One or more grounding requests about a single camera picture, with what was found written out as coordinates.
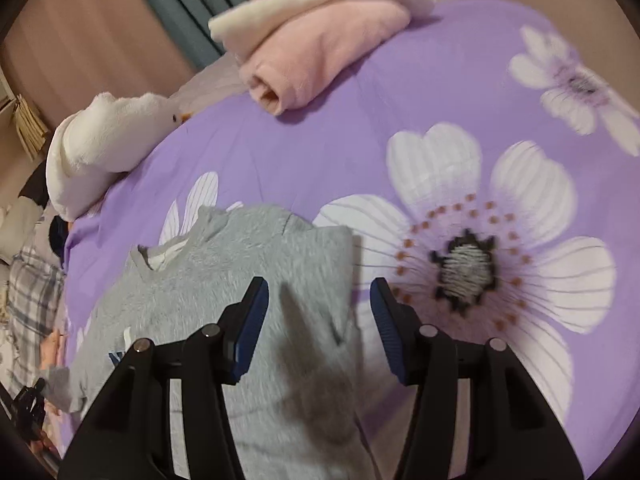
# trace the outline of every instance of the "flower center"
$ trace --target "flower center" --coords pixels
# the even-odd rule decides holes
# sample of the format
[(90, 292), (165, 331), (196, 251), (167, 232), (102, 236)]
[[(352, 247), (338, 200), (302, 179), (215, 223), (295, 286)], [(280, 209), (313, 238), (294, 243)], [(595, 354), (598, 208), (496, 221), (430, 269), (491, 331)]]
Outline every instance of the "flower center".
[(599, 90), (599, 88), (586, 77), (574, 76), (569, 78), (567, 84), (571, 90), (584, 96), (593, 95)]
[(447, 254), (431, 251), (431, 261), (440, 267), (436, 298), (449, 300), (451, 309), (464, 316), (473, 304), (480, 304), (486, 290), (497, 286), (492, 250), (495, 238), (479, 240), (470, 229), (449, 241)]

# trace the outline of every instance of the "sweater sleeve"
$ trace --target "sweater sleeve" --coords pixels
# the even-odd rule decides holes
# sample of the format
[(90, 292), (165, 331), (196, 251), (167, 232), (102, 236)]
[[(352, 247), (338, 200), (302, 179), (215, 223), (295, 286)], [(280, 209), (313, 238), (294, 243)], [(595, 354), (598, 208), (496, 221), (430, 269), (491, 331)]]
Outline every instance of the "sweater sleeve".
[(40, 372), (47, 382), (44, 397), (63, 412), (79, 412), (84, 406), (84, 392), (80, 381), (75, 378), (69, 368), (50, 367)]

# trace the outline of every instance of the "white flower print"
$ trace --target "white flower print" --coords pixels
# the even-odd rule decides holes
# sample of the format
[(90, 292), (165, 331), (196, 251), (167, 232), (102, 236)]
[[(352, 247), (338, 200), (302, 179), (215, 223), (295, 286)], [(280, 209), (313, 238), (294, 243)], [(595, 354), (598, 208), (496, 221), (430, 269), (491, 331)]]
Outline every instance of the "white flower print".
[[(386, 163), (408, 214), (383, 198), (351, 195), (325, 205), (314, 224), (354, 231), (359, 287), (383, 276), (399, 301), (453, 338), (506, 340), (564, 420), (572, 358), (545, 317), (590, 332), (611, 306), (616, 279), (597, 238), (546, 246), (576, 213), (564, 167), (535, 143), (519, 142), (497, 161), (489, 189), (481, 189), (478, 143), (448, 123), (423, 136), (396, 133)], [(375, 339), (370, 318), (370, 308), (358, 309), (365, 342)]]
[(619, 144), (640, 155), (640, 114), (600, 76), (572, 59), (571, 49), (557, 34), (544, 34), (525, 26), (520, 31), (527, 54), (511, 59), (509, 72), (522, 85), (545, 90), (545, 110), (562, 119), (580, 135), (592, 134), (598, 117)]
[[(169, 212), (164, 220), (162, 231), (158, 245), (167, 243), (178, 235), (187, 234), (198, 219), (198, 209), (200, 206), (214, 207), (218, 201), (218, 174), (215, 171), (209, 171), (202, 174), (193, 184), (187, 203), (184, 208), (184, 217), (182, 218), (182, 226), (180, 226), (180, 215), (178, 213), (178, 204), (174, 200), (169, 208)], [(238, 207), (242, 207), (242, 202), (234, 202), (226, 210), (232, 211)]]

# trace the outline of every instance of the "metal screw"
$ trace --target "metal screw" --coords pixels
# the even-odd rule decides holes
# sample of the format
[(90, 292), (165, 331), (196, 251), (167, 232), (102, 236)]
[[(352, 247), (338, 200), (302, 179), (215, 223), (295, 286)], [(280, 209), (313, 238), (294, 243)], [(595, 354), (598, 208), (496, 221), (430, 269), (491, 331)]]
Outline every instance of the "metal screw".
[(205, 337), (217, 336), (220, 333), (220, 327), (215, 323), (209, 323), (200, 330)]
[(151, 346), (151, 341), (149, 341), (149, 339), (146, 338), (141, 338), (141, 339), (137, 339), (135, 343), (133, 343), (133, 349), (136, 352), (144, 352), (146, 350), (149, 350), (149, 347)]
[(433, 325), (422, 325), (420, 327), (420, 335), (425, 337), (436, 337), (438, 335), (438, 329)]
[(504, 352), (507, 349), (507, 343), (505, 343), (499, 337), (494, 337), (489, 341), (489, 346), (493, 348), (496, 352)]

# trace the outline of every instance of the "blue gripper pad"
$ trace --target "blue gripper pad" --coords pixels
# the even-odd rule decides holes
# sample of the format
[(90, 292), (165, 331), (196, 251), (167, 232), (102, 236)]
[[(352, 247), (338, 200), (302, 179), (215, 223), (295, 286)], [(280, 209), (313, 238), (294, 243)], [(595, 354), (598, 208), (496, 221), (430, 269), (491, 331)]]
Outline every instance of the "blue gripper pad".
[(407, 370), (404, 343), (398, 330), (399, 327), (396, 325), (394, 316), (391, 313), (391, 309), (399, 305), (384, 278), (376, 278), (371, 282), (369, 301), (380, 339), (382, 339), (382, 346), (385, 348), (386, 361), (389, 364), (391, 373), (402, 384), (406, 384)]
[(235, 344), (235, 349), (231, 375), (236, 381), (239, 381), (240, 377), (249, 371), (268, 306), (269, 285), (263, 278), (252, 279), (244, 298), (236, 306), (236, 308), (245, 310), (244, 323), (240, 327), (235, 341), (232, 342)]

